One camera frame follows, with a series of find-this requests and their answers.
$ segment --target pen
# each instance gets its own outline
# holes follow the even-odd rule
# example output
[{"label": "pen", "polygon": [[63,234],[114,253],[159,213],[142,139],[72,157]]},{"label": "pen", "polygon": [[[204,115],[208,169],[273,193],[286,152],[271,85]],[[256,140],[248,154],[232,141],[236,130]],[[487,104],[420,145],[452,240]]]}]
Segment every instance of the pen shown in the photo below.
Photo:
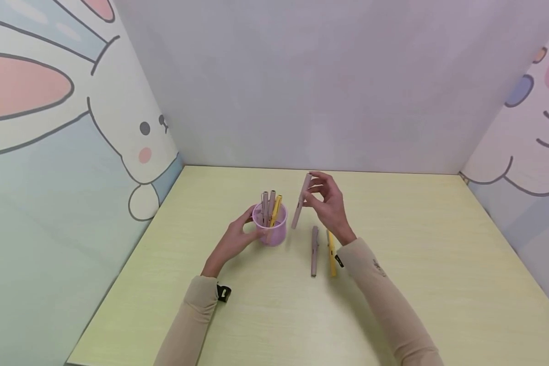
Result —
[{"label": "pen", "polygon": [[275,208],[275,200],[276,199],[276,192],[271,191],[270,192],[270,198],[268,199],[268,222],[270,222],[270,219],[273,217],[273,209]]},{"label": "pen", "polygon": [[268,223],[268,227],[275,226],[276,219],[279,216],[279,208],[281,208],[282,200],[283,200],[283,196],[281,196],[280,194],[276,196],[276,199],[274,201],[273,216],[270,219],[270,223]]},{"label": "pen", "polygon": [[312,230],[312,277],[317,276],[317,235],[319,234],[319,228],[317,226],[313,227]]},{"label": "pen", "polygon": [[262,192],[262,226],[268,226],[268,192]]},{"label": "pen", "polygon": [[332,277],[336,277],[336,263],[333,261],[333,253],[336,251],[336,247],[333,245],[333,236],[329,230],[327,231],[327,246],[329,248],[329,270]]},{"label": "pen", "polygon": [[291,224],[291,229],[297,228],[297,223],[299,221],[299,215],[301,215],[301,208],[303,207],[303,192],[309,188],[309,182],[313,176],[311,174],[305,175],[305,180],[303,181],[303,186],[301,188],[301,193],[299,193],[299,202],[297,203],[297,208],[295,209],[295,216],[293,217],[293,223]]}]

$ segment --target yellow pen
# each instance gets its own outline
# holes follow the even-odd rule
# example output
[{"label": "yellow pen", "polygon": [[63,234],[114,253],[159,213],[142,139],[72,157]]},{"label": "yellow pen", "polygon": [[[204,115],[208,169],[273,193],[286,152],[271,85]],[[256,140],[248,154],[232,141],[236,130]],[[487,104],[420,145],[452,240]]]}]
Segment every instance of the yellow pen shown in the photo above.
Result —
[{"label": "yellow pen", "polygon": [[327,231],[327,246],[329,248],[329,271],[332,277],[336,277],[336,262],[333,260],[333,254],[336,252],[336,247],[333,245],[333,236],[329,230]]},{"label": "yellow pen", "polygon": [[270,223],[268,223],[268,227],[275,226],[277,216],[279,215],[279,208],[281,207],[281,201],[283,200],[283,196],[280,194],[276,196],[274,199],[274,208],[273,208],[273,216],[270,219]]}]

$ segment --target wooden table surface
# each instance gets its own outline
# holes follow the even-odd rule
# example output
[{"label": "wooden table surface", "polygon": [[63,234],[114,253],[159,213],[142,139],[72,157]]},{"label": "wooden table surface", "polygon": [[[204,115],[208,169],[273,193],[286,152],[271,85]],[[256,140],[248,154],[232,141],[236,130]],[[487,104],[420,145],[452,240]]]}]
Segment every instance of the wooden table surface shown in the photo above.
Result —
[{"label": "wooden table surface", "polygon": [[[190,280],[260,193],[294,206],[305,172],[187,166],[68,362],[152,365]],[[424,322],[446,365],[549,365],[549,300],[458,176],[333,173],[348,219]],[[325,246],[310,277],[305,208],[280,246],[252,243],[224,267],[198,362],[393,365],[376,321]]]}]

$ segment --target wall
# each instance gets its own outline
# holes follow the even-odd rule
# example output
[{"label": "wall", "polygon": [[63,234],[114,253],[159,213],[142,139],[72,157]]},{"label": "wall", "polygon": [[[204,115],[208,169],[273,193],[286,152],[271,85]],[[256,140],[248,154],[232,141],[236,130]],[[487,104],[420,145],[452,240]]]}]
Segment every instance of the wall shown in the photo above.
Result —
[{"label": "wall", "polygon": [[462,173],[549,297],[549,41]]},{"label": "wall", "polygon": [[0,365],[66,361],[181,168],[106,0],[0,1]]},{"label": "wall", "polygon": [[202,165],[457,173],[549,38],[549,0],[118,5]]}]

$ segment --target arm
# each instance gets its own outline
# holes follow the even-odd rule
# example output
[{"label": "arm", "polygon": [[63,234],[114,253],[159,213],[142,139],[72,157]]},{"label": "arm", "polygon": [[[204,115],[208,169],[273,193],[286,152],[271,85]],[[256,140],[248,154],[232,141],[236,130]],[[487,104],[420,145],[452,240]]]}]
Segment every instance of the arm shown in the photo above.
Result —
[{"label": "arm", "polygon": [[[321,223],[335,235],[342,247],[338,256],[363,292],[372,313],[386,335],[395,359],[401,366],[441,366],[443,362],[404,296],[386,276],[370,247],[357,239],[348,224],[344,197],[328,174],[310,172],[314,177],[303,193],[305,207],[313,207]],[[313,193],[320,193],[323,202]]]},{"label": "arm", "polygon": [[218,302],[217,277],[222,267],[240,254],[264,231],[244,233],[252,220],[254,206],[233,221],[205,263],[201,276],[194,277],[155,359],[155,366],[195,366],[201,353],[209,321]]},{"label": "arm", "polygon": [[364,240],[356,239],[341,247],[338,256],[366,297],[399,365],[443,365],[421,320]]},{"label": "arm", "polygon": [[217,278],[193,278],[163,340],[155,366],[195,365],[218,302],[217,284]]}]

